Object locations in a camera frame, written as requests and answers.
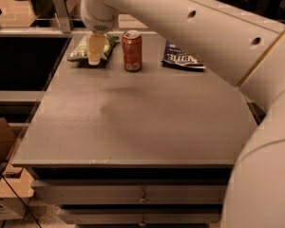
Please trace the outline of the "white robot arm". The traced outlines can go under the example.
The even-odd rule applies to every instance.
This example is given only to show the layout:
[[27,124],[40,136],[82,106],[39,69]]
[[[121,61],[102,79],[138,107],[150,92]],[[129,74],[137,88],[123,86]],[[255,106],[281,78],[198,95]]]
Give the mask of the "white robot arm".
[[220,228],[285,228],[285,25],[217,0],[83,0],[89,29],[128,13],[206,66],[266,116],[242,149]]

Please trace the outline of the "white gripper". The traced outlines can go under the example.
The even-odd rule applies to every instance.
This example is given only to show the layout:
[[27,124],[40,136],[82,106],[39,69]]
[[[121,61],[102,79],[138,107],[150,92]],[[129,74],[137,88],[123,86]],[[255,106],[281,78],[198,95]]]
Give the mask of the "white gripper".
[[87,57],[92,66],[100,63],[106,38],[102,33],[113,29],[119,12],[99,0],[81,0],[81,17],[85,27],[93,33],[87,36]]

